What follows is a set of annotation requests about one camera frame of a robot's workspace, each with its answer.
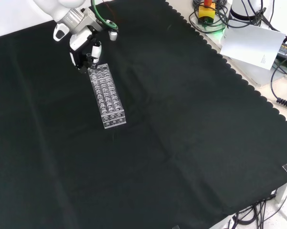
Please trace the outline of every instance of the white wall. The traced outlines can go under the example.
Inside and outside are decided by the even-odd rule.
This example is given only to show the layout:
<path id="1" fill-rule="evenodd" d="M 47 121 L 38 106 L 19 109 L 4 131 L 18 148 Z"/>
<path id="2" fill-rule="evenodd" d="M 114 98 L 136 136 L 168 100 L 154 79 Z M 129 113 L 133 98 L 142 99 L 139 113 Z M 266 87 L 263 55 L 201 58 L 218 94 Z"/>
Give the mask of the white wall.
<path id="1" fill-rule="evenodd" d="M 84 8 L 88 6 L 90 0 L 82 5 Z M 0 0 L 0 36 L 50 20 L 52 18 L 39 9 L 33 0 Z"/>

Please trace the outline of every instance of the table leg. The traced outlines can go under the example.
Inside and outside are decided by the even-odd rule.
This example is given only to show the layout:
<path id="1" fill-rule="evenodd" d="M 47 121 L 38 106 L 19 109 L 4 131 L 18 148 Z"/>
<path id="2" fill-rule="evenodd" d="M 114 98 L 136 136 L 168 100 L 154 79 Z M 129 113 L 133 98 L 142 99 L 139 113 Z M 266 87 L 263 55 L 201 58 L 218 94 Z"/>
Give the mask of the table leg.
<path id="1" fill-rule="evenodd" d="M 286 196 L 287 196 L 287 183 L 281 186 L 277 190 L 275 200 L 277 201 L 277 203 L 281 203 L 286 198 Z"/>

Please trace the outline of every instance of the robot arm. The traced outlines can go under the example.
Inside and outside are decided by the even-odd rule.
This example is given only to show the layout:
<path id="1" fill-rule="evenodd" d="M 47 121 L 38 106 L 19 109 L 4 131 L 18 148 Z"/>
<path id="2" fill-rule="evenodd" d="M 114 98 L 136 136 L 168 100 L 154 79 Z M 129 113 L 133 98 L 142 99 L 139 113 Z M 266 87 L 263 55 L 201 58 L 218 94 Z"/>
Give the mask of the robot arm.
<path id="1" fill-rule="evenodd" d="M 112 41 L 117 39 L 117 29 L 108 26 L 113 24 L 112 22 L 97 19 L 89 8 L 77 9 L 85 0 L 34 0 L 34 2 L 57 22 L 53 34 L 54 40 L 60 41 L 69 32 L 72 34 L 70 56 L 72 63 L 79 70 L 96 67 L 102 51 L 101 42 L 96 39 L 98 32 L 108 30 L 110 39 Z"/>

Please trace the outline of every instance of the black tablecloth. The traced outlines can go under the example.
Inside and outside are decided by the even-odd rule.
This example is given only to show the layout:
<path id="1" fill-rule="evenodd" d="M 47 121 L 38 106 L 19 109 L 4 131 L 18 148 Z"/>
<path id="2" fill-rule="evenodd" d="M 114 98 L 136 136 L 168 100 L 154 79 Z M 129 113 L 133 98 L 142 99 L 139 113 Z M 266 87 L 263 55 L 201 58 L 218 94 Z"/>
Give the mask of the black tablecloth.
<path id="1" fill-rule="evenodd" d="M 265 98 L 163 0 L 108 4 L 126 125 L 104 130 L 53 21 L 0 38 L 0 229 L 207 229 L 287 182 Z"/>

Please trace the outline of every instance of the green cable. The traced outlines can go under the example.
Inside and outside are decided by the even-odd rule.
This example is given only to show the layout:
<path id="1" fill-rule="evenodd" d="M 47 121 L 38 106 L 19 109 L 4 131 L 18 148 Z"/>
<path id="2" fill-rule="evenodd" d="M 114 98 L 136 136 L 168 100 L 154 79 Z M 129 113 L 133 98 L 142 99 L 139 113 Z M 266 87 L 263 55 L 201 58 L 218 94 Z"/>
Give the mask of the green cable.
<path id="1" fill-rule="evenodd" d="M 95 0 L 92 0 L 92 6 L 93 6 L 93 8 L 94 8 L 94 10 L 95 10 L 95 13 L 96 13 L 96 15 L 99 17 L 99 19 L 100 19 L 100 21 L 102 22 L 102 23 L 104 23 L 105 25 L 107 25 L 109 28 L 111 28 L 111 29 L 114 29 L 114 30 L 118 30 L 118 26 L 113 22 L 112 24 L 111 23 L 108 23 L 107 21 L 105 21 L 102 17 L 101 17 L 101 15 L 99 14 L 99 12 L 97 11 L 97 9 L 96 9 L 96 3 L 95 3 Z"/>

